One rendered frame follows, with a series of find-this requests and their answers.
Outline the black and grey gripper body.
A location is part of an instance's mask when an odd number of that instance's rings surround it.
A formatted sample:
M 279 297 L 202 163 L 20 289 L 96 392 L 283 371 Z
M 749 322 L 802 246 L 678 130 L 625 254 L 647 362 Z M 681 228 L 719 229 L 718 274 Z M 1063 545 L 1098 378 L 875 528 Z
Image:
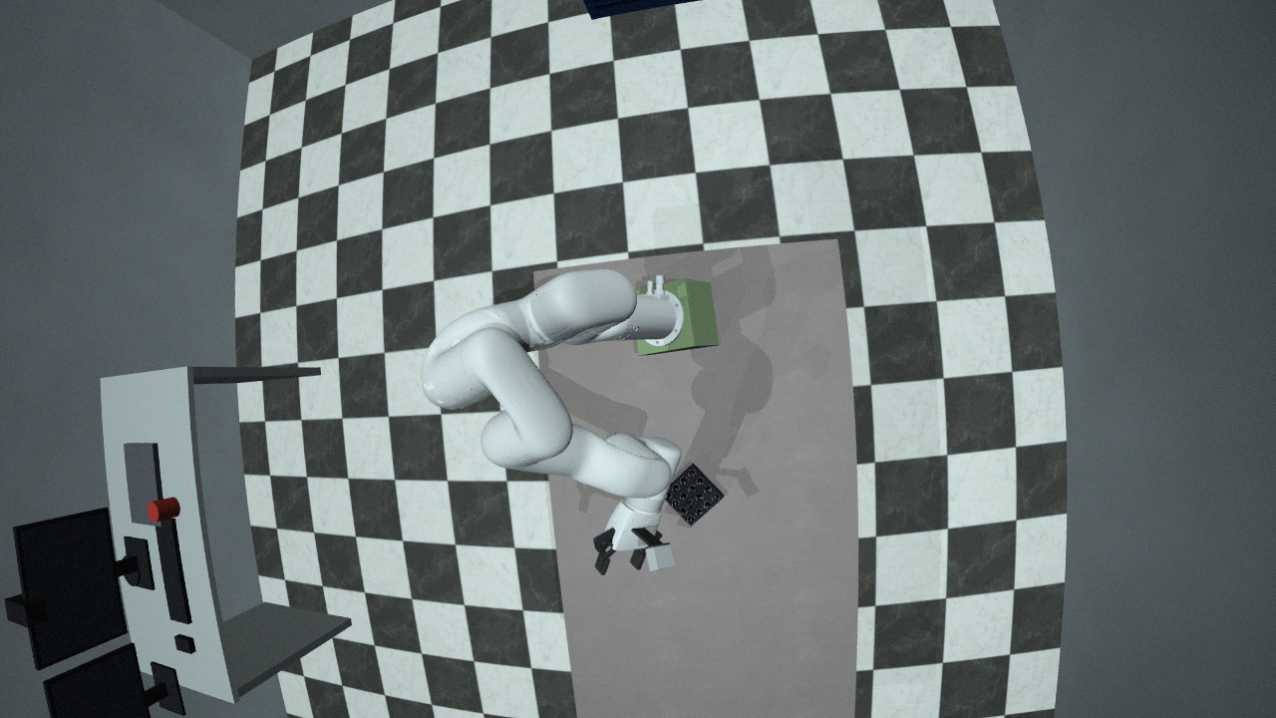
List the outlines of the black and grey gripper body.
M 614 509 L 604 532 L 615 528 L 615 536 L 612 537 L 614 550 L 646 548 L 646 546 L 649 545 L 646 545 L 642 539 L 634 536 L 632 529 L 644 528 L 651 532 L 651 536 L 655 536 L 658 528 L 662 508 L 657 513 L 641 511 L 632 508 L 624 497 Z

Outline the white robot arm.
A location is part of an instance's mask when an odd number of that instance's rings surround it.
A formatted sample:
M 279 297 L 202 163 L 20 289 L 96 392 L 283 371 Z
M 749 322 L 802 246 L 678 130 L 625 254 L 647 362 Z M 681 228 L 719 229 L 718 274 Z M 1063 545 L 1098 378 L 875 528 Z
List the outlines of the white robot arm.
M 567 406 L 527 353 L 600 341 L 669 346 L 683 326 L 683 306 L 664 289 L 664 274 L 655 274 L 655 291 L 653 281 L 647 281 L 646 295 L 635 295 L 632 281 L 618 270 L 570 270 L 524 298 L 484 306 L 448 324 L 425 355 L 421 386 L 444 409 L 496 398 L 507 412 L 487 420 L 481 448 L 498 467 L 564 476 L 657 513 L 681 449 L 666 437 L 604 440 L 570 423 Z

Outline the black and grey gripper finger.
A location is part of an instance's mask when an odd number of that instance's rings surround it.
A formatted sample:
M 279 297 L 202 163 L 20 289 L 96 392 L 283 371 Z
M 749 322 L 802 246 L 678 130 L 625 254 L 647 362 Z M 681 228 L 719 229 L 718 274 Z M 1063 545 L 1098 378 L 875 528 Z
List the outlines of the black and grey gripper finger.
M 595 562 L 595 568 L 598 569 L 600 575 L 605 575 L 605 573 L 607 571 L 607 568 L 609 568 L 609 562 L 610 562 L 609 557 L 611 557 L 611 555 L 616 551 L 616 550 L 612 548 L 612 537 L 614 536 L 615 536 L 615 528 L 606 531 L 604 533 L 604 536 L 597 536 L 593 539 L 595 541 L 595 548 L 597 548 L 597 551 L 600 551 L 598 559 Z M 609 546 L 611 546 L 611 548 L 609 551 L 606 551 L 605 548 L 609 548 Z
M 660 536 L 658 531 L 656 531 L 655 537 L 657 539 L 661 539 L 662 536 Z M 644 553 L 646 553 L 646 548 L 634 548 L 634 551 L 632 553 L 632 559 L 630 559 L 632 566 L 634 566 L 635 569 L 641 569 L 642 564 L 644 562 L 644 557 L 646 557 Z

